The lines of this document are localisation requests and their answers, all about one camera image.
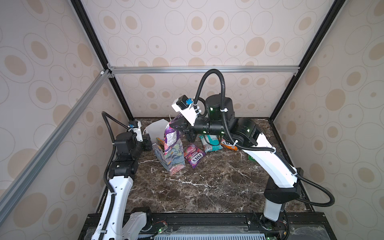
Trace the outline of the orange multicolour Fox's candy packet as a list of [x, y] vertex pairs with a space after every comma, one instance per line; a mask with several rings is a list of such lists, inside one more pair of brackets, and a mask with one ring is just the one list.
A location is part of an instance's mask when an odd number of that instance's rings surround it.
[[162, 148], [164, 148], [165, 141], [163, 139], [160, 139], [160, 138], [156, 138], [156, 140], [157, 140], [158, 145], [161, 146]]

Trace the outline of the purple snack packet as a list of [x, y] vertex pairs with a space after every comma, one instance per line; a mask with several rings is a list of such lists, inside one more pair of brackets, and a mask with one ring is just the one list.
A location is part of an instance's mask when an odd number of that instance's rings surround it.
[[178, 114], [175, 118], [173, 118], [168, 124], [165, 129], [164, 133], [164, 150], [165, 152], [168, 152], [177, 142], [178, 139], [180, 139], [180, 133], [174, 129], [171, 124], [174, 124], [177, 120], [179, 120], [182, 117], [182, 114]]

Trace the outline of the colourful painted paper bag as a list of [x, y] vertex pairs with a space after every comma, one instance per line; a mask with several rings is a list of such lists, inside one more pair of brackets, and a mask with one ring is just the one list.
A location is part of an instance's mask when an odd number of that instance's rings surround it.
[[159, 146], [156, 140], [156, 138], [165, 139], [164, 133], [168, 123], [164, 119], [158, 120], [147, 126], [145, 133], [150, 135], [153, 150], [161, 165], [170, 175], [174, 175], [186, 165], [181, 134], [180, 139], [177, 140], [176, 144], [168, 152], [165, 152], [164, 148]]

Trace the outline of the pink Fox's candy packet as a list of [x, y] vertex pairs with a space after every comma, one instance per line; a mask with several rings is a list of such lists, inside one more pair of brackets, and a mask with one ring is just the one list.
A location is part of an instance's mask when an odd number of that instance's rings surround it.
[[195, 144], [188, 145], [184, 150], [184, 157], [194, 169], [206, 153]]

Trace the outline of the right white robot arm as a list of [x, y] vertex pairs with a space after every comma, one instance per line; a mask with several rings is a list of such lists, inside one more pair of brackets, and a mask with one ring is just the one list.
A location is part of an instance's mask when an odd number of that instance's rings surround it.
[[278, 155], [254, 121], [235, 117], [231, 98], [224, 98], [225, 108], [222, 111], [222, 99], [220, 94], [208, 97], [204, 105], [207, 116], [201, 117], [201, 110], [193, 99], [185, 95], [179, 97], [172, 104], [178, 116], [170, 126], [185, 134], [190, 142], [194, 142], [197, 135], [222, 137], [225, 144], [243, 150], [256, 160], [270, 176], [264, 191], [264, 218], [276, 222], [285, 203], [300, 197], [299, 172]]

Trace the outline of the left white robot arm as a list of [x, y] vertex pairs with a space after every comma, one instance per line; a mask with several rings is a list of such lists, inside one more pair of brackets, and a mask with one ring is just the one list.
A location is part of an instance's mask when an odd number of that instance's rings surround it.
[[151, 210], [135, 208], [126, 223], [124, 216], [129, 193], [133, 187], [139, 158], [152, 149], [150, 135], [129, 131], [113, 139], [112, 161], [106, 168], [104, 182], [108, 195], [92, 240], [136, 240], [141, 231], [152, 227]]

